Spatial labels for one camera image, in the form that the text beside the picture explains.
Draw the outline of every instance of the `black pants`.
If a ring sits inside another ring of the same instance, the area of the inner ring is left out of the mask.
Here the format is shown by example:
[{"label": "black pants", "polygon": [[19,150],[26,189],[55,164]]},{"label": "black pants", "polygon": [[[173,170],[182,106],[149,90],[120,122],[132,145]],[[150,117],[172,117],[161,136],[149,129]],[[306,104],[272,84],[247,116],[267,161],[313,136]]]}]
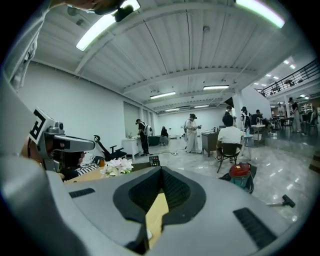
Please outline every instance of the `black pants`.
[{"label": "black pants", "polygon": [[148,137],[147,136],[143,136],[140,135],[140,139],[141,139],[141,146],[143,149],[143,153],[144,154],[149,154],[149,145],[148,145]]}]

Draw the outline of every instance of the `gray machine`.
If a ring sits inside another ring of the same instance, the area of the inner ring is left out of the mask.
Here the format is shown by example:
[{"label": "gray machine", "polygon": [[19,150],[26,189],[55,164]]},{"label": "gray machine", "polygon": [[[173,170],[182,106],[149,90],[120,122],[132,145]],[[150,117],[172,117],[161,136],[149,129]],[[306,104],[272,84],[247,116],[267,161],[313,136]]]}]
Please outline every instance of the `gray machine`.
[{"label": "gray machine", "polygon": [[[194,172],[158,166],[63,184],[29,159],[2,157],[0,165],[11,170],[0,172],[6,205],[51,255],[265,255],[289,227],[234,184]],[[149,249],[145,213],[161,191],[169,213]]]}]

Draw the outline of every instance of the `cable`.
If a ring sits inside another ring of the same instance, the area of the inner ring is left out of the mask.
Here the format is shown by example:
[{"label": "cable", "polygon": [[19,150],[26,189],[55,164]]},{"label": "cable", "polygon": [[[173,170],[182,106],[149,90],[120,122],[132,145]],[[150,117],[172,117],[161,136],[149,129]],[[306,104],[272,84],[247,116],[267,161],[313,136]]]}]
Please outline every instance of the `cable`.
[{"label": "cable", "polygon": [[173,156],[177,156],[178,155],[178,153],[177,153],[177,151],[178,150],[185,150],[184,148],[179,148],[179,149],[177,149],[175,152],[160,152],[160,153],[154,153],[153,155],[159,155],[159,154],[171,154],[171,155],[173,155]]}]

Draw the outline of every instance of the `wooden cabinet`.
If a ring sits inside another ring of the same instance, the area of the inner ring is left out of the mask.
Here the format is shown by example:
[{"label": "wooden cabinet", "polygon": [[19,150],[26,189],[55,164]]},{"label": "wooden cabinet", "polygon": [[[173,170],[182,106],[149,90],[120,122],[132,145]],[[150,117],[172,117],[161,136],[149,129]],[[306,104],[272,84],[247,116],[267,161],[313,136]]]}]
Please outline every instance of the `wooden cabinet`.
[{"label": "wooden cabinet", "polygon": [[218,133],[202,132],[201,139],[202,153],[204,153],[205,150],[208,153],[208,157],[210,157],[210,152],[217,150]]}]

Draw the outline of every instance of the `white cabinet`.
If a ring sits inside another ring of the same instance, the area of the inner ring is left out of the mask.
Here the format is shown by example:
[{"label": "white cabinet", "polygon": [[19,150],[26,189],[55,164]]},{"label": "white cabinet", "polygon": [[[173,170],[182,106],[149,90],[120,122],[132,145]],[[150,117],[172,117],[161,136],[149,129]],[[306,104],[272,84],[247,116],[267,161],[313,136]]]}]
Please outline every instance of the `white cabinet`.
[{"label": "white cabinet", "polygon": [[143,151],[140,138],[126,138],[122,140],[123,151],[128,155],[132,155],[135,160],[135,155]]}]

